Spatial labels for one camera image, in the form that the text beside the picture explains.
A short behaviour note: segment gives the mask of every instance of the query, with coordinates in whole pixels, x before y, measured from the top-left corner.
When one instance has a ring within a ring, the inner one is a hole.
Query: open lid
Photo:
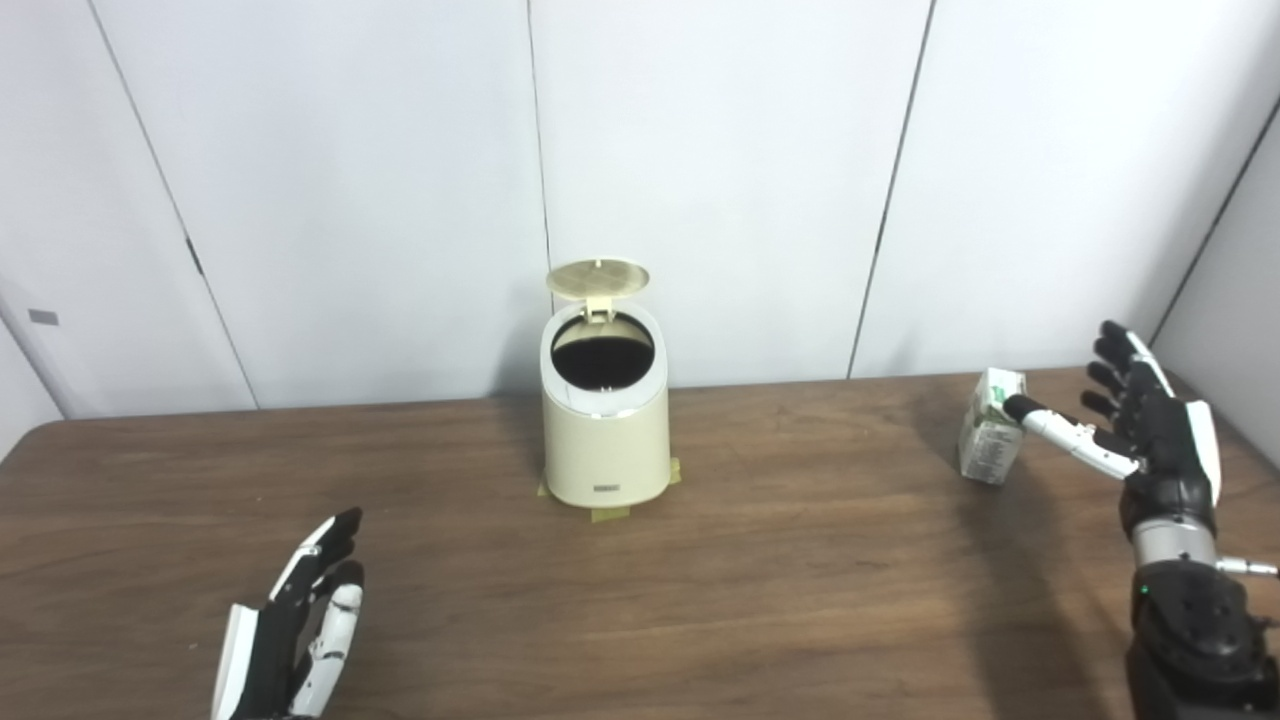
[[[586,302],[590,323],[613,319],[613,299],[627,297],[649,284],[649,270],[616,258],[596,258],[561,265],[547,273],[547,287],[564,300]]]

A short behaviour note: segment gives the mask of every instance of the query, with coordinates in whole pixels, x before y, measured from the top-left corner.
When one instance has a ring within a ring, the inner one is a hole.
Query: black fingertip
[[[1111,363],[1121,373],[1128,373],[1129,352],[1125,351],[1126,345],[1110,337],[1100,337],[1093,341],[1093,352],[1098,357]]]
[[[355,560],[348,560],[333,569],[329,575],[334,588],[342,585],[365,587],[365,566]]]
[[[1120,378],[1116,377],[1115,370],[1110,366],[1094,360],[1093,363],[1089,363],[1088,368],[1085,368],[1085,373],[1088,373],[1089,379],[1107,388],[1114,395],[1124,392],[1124,383],[1120,382]]]
[[[1004,409],[1006,415],[1021,423],[1023,418],[1037,410],[1044,410],[1044,406],[1025,395],[1012,395],[1005,401]]]
[[[1115,320],[1102,322],[1102,337],[1108,337],[1117,341],[1129,340],[1129,329]]]
[[[1092,389],[1087,389],[1080,393],[1080,404],[1108,420],[1116,411],[1116,404],[1112,402],[1110,397],[1093,392]]]
[[[360,532],[360,520],[365,511],[360,507],[351,507],[333,516],[333,529],[343,536],[353,536]]]

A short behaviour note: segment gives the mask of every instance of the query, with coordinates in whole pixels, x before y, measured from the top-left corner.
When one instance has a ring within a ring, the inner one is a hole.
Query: panel seam
[[[1226,197],[1222,199],[1222,204],[1213,215],[1213,222],[1208,225],[1208,232],[1204,233],[1204,237],[1199,242],[1199,247],[1196,249],[1196,255],[1192,256],[1192,261],[1187,266],[1187,272],[1183,273],[1183,279],[1178,282],[1178,290],[1174,291],[1174,296],[1169,300],[1169,306],[1165,307],[1165,313],[1160,316],[1156,329],[1151,333],[1152,346],[1155,346],[1156,341],[1160,340],[1160,333],[1165,329],[1165,324],[1169,322],[1170,315],[1172,315],[1174,306],[1178,305],[1178,300],[1181,299],[1183,291],[1187,290],[1187,283],[1190,282],[1192,274],[1199,265],[1201,258],[1204,256],[1204,249],[1208,247],[1213,234],[1217,233],[1217,227],[1226,215],[1226,210],[1231,205],[1231,200],[1235,197],[1235,191],[1239,190],[1240,182],[1249,170],[1249,165],[1253,164],[1253,158],[1258,154],[1258,147],[1262,146],[1262,141],[1266,138],[1267,133],[1271,131],[1271,126],[1275,123],[1277,110],[1280,110],[1280,97],[1277,97],[1275,104],[1271,105],[1271,113],[1267,114],[1266,122],[1262,123],[1262,129],[1258,132],[1258,137],[1253,140],[1253,147],[1249,149],[1249,154],[1245,156],[1244,164],[1240,165],[1240,172],[1235,174],[1231,187],[1226,191]]]
[[[160,176],[160,184],[164,187],[165,197],[169,199],[169,206],[173,208],[173,214],[178,219],[178,227],[182,229],[182,240],[187,245],[187,249],[192,254],[192,259],[196,260],[196,269],[200,274],[201,282],[205,283],[205,292],[209,295],[209,301],[212,304],[214,314],[218,316],[218,324],[223,329],[223,336],[227,337],[227,345],[230,347],[232,356],[236,359],[236,366],[239,368],[241,377],[244,380],[244,388],[248,389],[250,400],[253,402],[253,407],[261,410],[262,405],[257,401],[257,393],[253,391],[253,383],[248,379],[248,373],[244,370],[244,360],[241,357],[239,348],[236,347],[236,340],[232,338],[230,329],[227,327],[227,318],[223,315],[223,309],[218,305],[218,297],[214,295],[212,286],[209,284],[209,274],[205,273],[204,268],[197,259],[198,255],[195,250],[195,243],[191,238],[191,233],[187,231],[187,220],[182,217],[182,210],[178,208],[178,200],[173,195],[173,187],[169,186],[169,177],[165,176],[164,168],[160,165],[160,155],[156,152],[155,145],[151,142],[151,133],[147,132],[146,123],[142,122],[142,113],[138,111],[138,104],[133,99],[133,91],[129,88],[129,82],[124,78],[124,69],[120,67],[120,59],[115,55],[115,47],[111,46],[111,38],[106,35],[106,26],[102,24],[102,18],[97,13],[97,5],[93,0],[84,0],[88,5],[90,13],[93,15],[93,24],[97,26],[97,33],[102,38],[102,45],[106,47],[106,54],[111,59],[111,67],[115,68],[115,77],[120,81],[120,87],[124,90],[124,97],[129,101],[129,109],[133,111],[133,119],[138,123],[138,129],[142,132],[142,140],[146,142],[147,152],[151,155],[151,163],[155,165],[156,174]]]
[[[863,338],[863,327],[867,324],[867,305],[872,297],[872,283],[876,281],[876,269],[879,265],[881,245],[884,242],[884,225],[888,223],[890,205],[893,202],[893,188],[897,186],[897,170],[902,163],[902,147],[906,146],[906,131],[911,124],[911,110],[915,106],[915,91],[920,85],[920,69],[924,67],[924,51],[929,45],[929,29],[933,27],[933,9],[937,0],[929,0],[929,12],[924,17],[924,32],[920,33],[920,51],[915,58],[915,72],[911,73],[911,90],[906,96],[906,110],[902,113],[902,129],[897,136],[897,150],[893,152],[893,168],[888,176],[888,188],[884,192],[884,208],[881,211],[879,228],[876,231],[876,249],[872,251],[872,265],[867,270],[867,284],[863,287],[863,305],[858,310],[858,328],[854,331],[854,347],[849,351],[849,369],[845,379],[854,377],[854,360],[858,359],[858,346]]]

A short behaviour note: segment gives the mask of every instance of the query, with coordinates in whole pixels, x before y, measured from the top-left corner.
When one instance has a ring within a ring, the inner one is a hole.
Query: robot finger
[[[1116,374],[1115,368],[1111,365],[1094,360],[1093,363],[1089,363],[1085,372],[1088,373],[1089,379],[1107,388],[1114,396],[1119,397],[1126,389],[1124,380],[1120,379],[1120,375]]]
[[[1133,356],[1129,343],[1110,337],[1093,341],[1093,352],[1111,364],[1121,375],[1129,374],[1129,357]]]
[[[1114,400],[1092,389],[1080,393],[1080,404],[1102,415],[1108,421],[1115,421],[1116,414],[1120,411],[1120,406]]]

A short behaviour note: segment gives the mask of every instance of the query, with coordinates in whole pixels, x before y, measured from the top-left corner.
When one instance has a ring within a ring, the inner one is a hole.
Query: trash can lid
[[[649,270],[617,258],[579,260],[547,273],[547,287],[566,300],[627,297],[649,284]]]

